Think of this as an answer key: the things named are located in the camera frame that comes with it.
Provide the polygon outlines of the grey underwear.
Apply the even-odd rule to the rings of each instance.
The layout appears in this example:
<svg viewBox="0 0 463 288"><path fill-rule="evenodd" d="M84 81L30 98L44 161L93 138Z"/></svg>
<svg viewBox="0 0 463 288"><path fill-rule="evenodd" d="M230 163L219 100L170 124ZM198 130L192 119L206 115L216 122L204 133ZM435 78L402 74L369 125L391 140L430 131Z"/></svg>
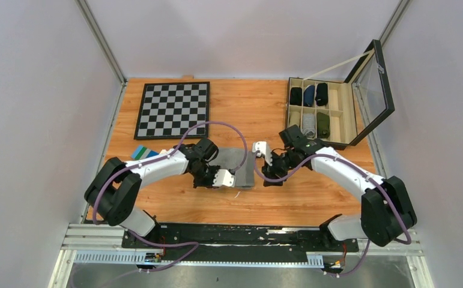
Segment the grey underwear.
<svg viewBox="0 0 463 288"><path fill-rule="evenodd" d="M221 169L236 168L241 164L244 153L241 148L222 148L210 165L218 165ZM234 173L235 188L251 190L255 186L254 160L255 154L247 151L245 162Z"/></svg>
<svg viewBox="0 0 463 288"><path fill-rule="evenodd" d="M316 136L316 117L314 114L304 113L301 121L302 133L310 139L314 139Z"/></svg>

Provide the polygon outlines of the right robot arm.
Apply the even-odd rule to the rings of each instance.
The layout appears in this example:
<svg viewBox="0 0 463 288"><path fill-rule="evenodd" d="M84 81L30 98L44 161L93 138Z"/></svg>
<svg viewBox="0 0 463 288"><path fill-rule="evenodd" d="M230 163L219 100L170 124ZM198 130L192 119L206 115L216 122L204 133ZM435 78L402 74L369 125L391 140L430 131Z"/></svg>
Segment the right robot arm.
<svg viewBox="0 0 463 288"><path fill-rule="evenodd" d="M255 170L264 186L282 185L306 167L334 180L360 202L359 214L337 214L320 225L323 248L335 250L347 239L368 239L379 247L391 242L412 243L408 230L417 223L417 216L400 178L384 178L362 169L326 142L308 139L296 125L279 136L284 144L280 154L267 142L252 145L256 156L264 159L262 168Z"/></svg>

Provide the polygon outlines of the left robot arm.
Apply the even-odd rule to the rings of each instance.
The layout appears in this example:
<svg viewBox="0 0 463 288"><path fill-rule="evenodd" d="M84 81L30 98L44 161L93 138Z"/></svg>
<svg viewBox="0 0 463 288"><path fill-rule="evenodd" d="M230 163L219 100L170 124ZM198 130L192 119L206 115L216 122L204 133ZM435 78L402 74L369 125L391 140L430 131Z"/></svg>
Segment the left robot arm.
<svg viewBox="0 0 463 288"><path fill-rule="evenodd" d="M113 157L102 166L84 194L84 199L110 226L121 226L137 234L147 248L160 242L156 221L136 207L139 190L159 180L189 173L196 187L211 188L219 166L209 165L219 152L209 139L182 144L178 149L137 161Z"/></svg>

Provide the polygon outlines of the grey rolled underwear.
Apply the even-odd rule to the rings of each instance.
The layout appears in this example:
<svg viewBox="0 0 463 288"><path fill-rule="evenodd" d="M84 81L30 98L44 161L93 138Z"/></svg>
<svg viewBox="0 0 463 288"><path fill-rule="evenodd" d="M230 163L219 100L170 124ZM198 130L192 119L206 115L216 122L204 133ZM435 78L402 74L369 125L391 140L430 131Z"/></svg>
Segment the grey rolled underwear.
<svg viewBox="0 0 463 288"><path fill-rule="evenodd" d="M310 139L314 139L316 136L316 117L314 114L304 113L301 121L302 133Z"/></svg>

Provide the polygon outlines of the beige rolled underwear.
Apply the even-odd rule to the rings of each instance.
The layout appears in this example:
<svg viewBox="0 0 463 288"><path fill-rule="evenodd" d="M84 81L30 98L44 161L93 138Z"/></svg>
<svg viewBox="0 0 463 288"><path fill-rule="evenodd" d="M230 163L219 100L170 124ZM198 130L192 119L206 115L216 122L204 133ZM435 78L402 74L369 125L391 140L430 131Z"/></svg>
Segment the beige rolled underwear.
<svg viewBox="0 0 463 288"><path fill-rule="evenodd" d="M288 125L287 127L292 127L293 125L300 126L301 113L298 111L293 111L289 113Z"/></svg>

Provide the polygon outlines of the navy rolled underwear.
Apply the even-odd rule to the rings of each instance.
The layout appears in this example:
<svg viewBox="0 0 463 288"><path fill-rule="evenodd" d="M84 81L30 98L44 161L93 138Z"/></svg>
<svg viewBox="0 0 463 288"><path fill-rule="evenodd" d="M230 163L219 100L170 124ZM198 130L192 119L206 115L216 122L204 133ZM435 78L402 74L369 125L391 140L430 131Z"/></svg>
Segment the navy rolled underwear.
<svg viewBox="0 0 463 288"><path fill-rule="evenodd" d="M315 85L308 85L303 91L304 107L312 107L315 101Z"/></svg>

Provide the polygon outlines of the black rolled underwear tall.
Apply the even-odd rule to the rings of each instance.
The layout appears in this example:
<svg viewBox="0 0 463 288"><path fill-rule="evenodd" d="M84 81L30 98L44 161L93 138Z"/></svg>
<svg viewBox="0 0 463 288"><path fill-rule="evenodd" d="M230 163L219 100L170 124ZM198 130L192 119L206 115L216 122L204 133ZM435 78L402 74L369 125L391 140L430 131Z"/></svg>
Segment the black rolled underwear tall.
<svg viewBox="0 0 463 288"><path fill-rule="evenodd" d="M328 104L328 84L319 83L315 89L315 103L317 106L326 106Z"/></svg>

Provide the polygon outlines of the blue white block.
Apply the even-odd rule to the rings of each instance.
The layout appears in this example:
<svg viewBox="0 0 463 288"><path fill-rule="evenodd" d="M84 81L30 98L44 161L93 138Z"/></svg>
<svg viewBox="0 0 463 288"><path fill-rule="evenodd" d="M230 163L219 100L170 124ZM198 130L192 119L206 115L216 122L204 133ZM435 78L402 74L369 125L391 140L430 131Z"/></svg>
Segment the blue white block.
<svg viewBox="0 0 463 288"><path fill-rule="evenodd" d="M135 151L132 153L133 161L144 161L147 158L156 157L160 154L166 154L167 150L162 149L161 151L155 151L150 148L147 148L143 145L139 145Z"/></svg>

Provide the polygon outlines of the black white chessboard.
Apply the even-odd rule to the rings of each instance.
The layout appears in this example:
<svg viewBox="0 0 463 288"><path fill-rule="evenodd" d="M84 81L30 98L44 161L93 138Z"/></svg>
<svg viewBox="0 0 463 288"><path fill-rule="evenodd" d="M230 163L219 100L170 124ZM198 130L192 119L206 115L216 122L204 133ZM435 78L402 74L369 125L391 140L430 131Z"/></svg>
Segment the black white chessboard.
<svg viewBox="0 0 463 288"><path fill-rule="evenodd" d="M135 127L135 140L202 138L210 120L210 82L147 83Z"/></svg>

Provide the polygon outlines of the black compartment storage box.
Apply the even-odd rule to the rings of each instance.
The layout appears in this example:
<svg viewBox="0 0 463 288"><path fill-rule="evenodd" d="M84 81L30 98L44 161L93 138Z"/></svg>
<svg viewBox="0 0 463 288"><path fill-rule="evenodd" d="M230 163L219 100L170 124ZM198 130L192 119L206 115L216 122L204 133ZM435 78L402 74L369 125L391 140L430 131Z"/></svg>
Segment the black compartment storage box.
<svg viewBox="0 0 463 288"><path fill-rule="evenodd" d="M319 83L328 84L328 104L312 107L289 104L289 91ZM285 127L289 113L298 111L314 114L322 112L330 116L330 136L320 139L335 149L356 146L383 123L394 111L392 90L387 74L383 47L379 40L372 40L359 56L326 68L311 76L290 77L287 84Z"/></svg>

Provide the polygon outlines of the right aluminium frame post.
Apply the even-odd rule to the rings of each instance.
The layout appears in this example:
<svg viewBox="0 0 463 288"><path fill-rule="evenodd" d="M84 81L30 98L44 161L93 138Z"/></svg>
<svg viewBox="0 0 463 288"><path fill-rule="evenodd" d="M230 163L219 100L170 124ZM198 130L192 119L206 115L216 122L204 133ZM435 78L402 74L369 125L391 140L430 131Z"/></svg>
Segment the right aluminium frame post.
<svg viewBox="0 0 463 288"><path fill-rule="evenodd" d="M381 44L386 44L389 36L392 34L393 30L396 28L396 25L400 21L401 17L404 15L405 10L409 7L412 0L399 0L397 6L395 7L392 15L390 16L387 24L385 25L382 33L380 34L379 41Z"/></svg>

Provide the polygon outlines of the aluminium frame post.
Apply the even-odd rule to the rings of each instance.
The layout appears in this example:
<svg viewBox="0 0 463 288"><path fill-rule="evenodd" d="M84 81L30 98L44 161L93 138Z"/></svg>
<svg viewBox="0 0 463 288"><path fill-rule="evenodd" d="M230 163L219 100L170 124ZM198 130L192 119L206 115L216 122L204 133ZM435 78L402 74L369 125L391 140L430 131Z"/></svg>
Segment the aluminium frame post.
<svg viewBox="0 0 463 288"><path fill-rule="evenodd" d="M107 63L110 65L115 77L120 82L121 86L125 86L127 83L127 78L124 75L115 55L112 52L110 45L108 44L106 37L104 36L101 28L98 25L98 21L92 12L92 9L86 0L75 0L75 3L80 9L83 18L85 19L89 29L92 32L97 44L99 45L101 51L104 54L104 57L107 60Z"/></svg>
<svg viewBox="0 0 463 288"><path fill-rule="evenodd" d="M387 24L385 25L382 33L380 34L379 41L381 44L386 44L389 36L392 34L393 30L396 28L396 25L400 21L401 17L404 15L405 10L409 7L412 0L399 0L397 6L395 7L392 15L390 16Z"/></svg>

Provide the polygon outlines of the left aluminium frame post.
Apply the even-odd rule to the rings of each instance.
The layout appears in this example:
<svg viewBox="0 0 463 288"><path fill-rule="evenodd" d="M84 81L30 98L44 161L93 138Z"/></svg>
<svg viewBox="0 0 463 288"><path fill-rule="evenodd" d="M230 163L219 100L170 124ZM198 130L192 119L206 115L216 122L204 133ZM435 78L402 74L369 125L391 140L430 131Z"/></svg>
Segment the left aluminium frame post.
<svg viewBox="0 0 463 288"><path fill-rule="evenodd" d="M85 19L89 29L92 32L97 44L99 45L101 51L104 54L104 57L107 60L107 63L110 65L115 77L120 82L121 86L125 86L127 83L127 78L124 75L115 55L112 52L110 45L108 44L106 37L104 36L101 28L98 25L98 21L92 12L92 9L86 0L75 0L75 3L80 9L83 18Z"/></svg>

